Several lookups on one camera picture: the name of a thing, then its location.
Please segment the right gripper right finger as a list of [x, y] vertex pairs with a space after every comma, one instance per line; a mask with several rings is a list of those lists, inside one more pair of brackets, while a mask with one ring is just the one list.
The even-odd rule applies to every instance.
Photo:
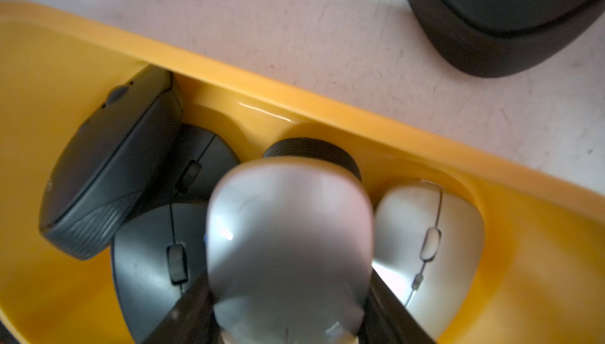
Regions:
[[422, 329], [373, 270], [365, 307], [365, 317], [358, 333], [359, 343], [436, 342]]

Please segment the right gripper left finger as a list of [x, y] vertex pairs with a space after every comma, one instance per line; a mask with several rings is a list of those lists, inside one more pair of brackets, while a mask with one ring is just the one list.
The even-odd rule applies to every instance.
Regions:
[[208, 273], [199, 277], [144, 339], [144, 344], [214, 344], [220, 342], [220, 327], [214, 314], [214, 298]]

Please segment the black mouse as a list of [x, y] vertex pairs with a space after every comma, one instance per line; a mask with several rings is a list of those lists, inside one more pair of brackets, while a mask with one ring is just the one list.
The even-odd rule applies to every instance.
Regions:
[[337, 145], [320, 139], [309, 137], [286, 138], [271, 145], [262, 157], [278, 156], [297, 156], [326, 161], [346, 169], [356, 178], [362, 180], [359, 166], [348, 152]]
[[219, 135], [183, 124], [132, 216], [168, 203], [208, 201], [220, 179], [239, 164], [236, 153]]
[[107, 95], [50, 174], [39, 232], [88, 260], [107, 246], [154, 181], [180, 130], [184, 104], [172, 72], [149, 66]]
[[113, 283], [134, 342], [142, 343], [206, 270], [206, 211], [202, 201], [161, 205], [116, 233]]
[[604, 13], [604, 0], [407, 0], [434, 48], [482, 78], [528, 70]]

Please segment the silver mouse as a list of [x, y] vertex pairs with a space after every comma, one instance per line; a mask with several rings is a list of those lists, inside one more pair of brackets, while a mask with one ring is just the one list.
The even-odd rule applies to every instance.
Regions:
[[234, 343], [353, 343], [370, 288], [373, 208], [359, 179], [284, 156], [228, 172], [211, 195], [206, 263]]
[[468, 200], [422, 181], [389, 188], [375, 208], [373, 267], [433, 339], [460, 310], [485, 245]]

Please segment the yellow plastic storage tray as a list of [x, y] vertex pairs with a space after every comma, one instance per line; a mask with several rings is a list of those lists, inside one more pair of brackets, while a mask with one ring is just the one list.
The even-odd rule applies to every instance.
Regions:
[[1, 3], [1, 321], [23, 343], [129, 343], [103, 253], [79, 261], [39, 234], [61, 151], [116, 85], [176, 75], [184, 119], [241, 160], [287, 136], [348, 151], [365, 188], [422, 179], [473, 202], [485, 247], [442, 343], [602, 343], [604, 198], [412, 126], [36, 3]]

